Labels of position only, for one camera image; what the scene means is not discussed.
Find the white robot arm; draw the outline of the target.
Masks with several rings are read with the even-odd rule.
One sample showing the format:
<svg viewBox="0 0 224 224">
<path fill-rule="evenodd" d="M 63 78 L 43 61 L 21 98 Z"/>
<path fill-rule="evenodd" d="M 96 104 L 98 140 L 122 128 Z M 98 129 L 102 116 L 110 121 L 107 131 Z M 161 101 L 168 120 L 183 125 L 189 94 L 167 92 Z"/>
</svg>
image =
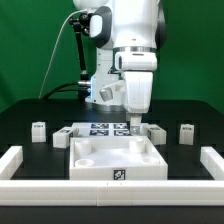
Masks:
<svg viewBox="0 0 224 224">
<path fill-rule="evenodd" d="M 94 108 L 126 110 L 130 132 L 138 135 L 151 102 L 156 52 L 164 43 L 162 0 L 73 0 L 87 17 L 96 45 L 97 67 L 86 103 Z"/>
</svg>

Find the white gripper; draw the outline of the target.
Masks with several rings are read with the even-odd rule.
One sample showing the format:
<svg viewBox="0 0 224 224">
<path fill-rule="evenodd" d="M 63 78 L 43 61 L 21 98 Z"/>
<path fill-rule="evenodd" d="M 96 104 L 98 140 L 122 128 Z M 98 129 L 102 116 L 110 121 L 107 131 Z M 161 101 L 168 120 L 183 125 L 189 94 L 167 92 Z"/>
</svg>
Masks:
<svg viewBox="0 0 224 224">
<path fill-rule="evenodd" d="M 147 113 L 151 102 L 151 92 L 153 84 L 152 72 L 125 72 L 125 97 L 124 107 L 130 116 L 130 132 L 132 135 L 140 134 L 142 116 Z"/>
</svg>

